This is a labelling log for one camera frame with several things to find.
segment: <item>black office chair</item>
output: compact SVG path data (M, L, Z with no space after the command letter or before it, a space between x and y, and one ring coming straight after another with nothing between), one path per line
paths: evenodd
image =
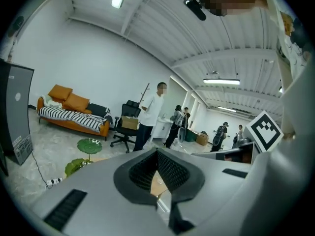
M139 106L138 103L133 102L133 101L128 101L127 104L123 104L122 107L122 116L128 116L128 117L138 117L140 114L140 109L138 107L134 106ZM118 136L114 135L114 138L118 137L119 139L111 142L110 147L113 147L114 144L119 143L119 142L124 142L127 148L126 153L129 153L129 146L127 142L130 143L135 143L134 141L130 140L129 137L132 136L137 136L137 130L129 129L129 128L123 128L122 127L122 119L120 117L115 117L115 131L118 133L123 134L124 136Z

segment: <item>tiled floor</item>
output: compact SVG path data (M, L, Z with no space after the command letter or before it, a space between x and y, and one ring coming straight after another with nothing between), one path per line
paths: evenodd
M107 142L105 142L98 136L59 127L45 120L41 120L39 124L36 111L32 109L29 110L29 122L34 147L33 155L37 160L44 180L63 177L64 168L68 162L75 158L87 158L87 155L80 152L76 146L80 139L95 138L101 141L102 151L97 155L92 155L92 157L111 158L126 152L126 147L123 143L115 144L113 148L110 147L114 133L112 131L110 131ZM148 142L144 149L152 146L161 147L163 145L162 142L161 139L154 139L152 144ZM130 151L133 150L133 147L134 145L130 144ZM211 149L211 145L201 146L197 143L183 142L180 145L172 146L172 149L191 154L208 152ZM45 183L41 179L35 160L30 155L24 164L19 166L7 159L7 166L9 177L6 177L4 181L8 188L21 203L31 207L36 199L45 192ZM169 199L169 194L165 194L164 198L162 195L161 200L166 204L170 202Z

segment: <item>striped blanket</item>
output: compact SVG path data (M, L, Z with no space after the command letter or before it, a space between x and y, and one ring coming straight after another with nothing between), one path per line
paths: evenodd
M99 117L74 111L69 111L61 108L54 107L42 107L38 115L48 119L54 120L71 120L80 126L93 130L95 132L100 132L100 126L105 124L106 121L113 123L113 119L110 113L107 113L106 116Z

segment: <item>dark pants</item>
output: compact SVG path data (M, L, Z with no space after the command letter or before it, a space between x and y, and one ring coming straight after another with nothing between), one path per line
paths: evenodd
M224 140L223 137L221 137L218 145L217 146L212 146L210 152L219 151L219 149L221 148L223 140Z
M177 134L178 134L178 130L179 130L180 126L176 125L173 123L172 127L171 127L171 130L169 132L169 135L168 135L168 138L165 142L165 146L167 148L170 148L173 141L175 140Z
M137 131L136 143L134 145L133 151L138 151L138 150L143 149L144 144L146 144L146 142L150 138L152 128L153 127L145 126L142 124L139 125L139 129Z

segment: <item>white ceiling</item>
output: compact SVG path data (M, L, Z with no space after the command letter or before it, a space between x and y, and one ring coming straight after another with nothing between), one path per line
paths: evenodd
M184 0L72 0L71 18L119 34L158 58L211 106L280 119L276 26L256 8L239 16L207 15L200 21ZM204 78L239 79L235 87L209 87Z

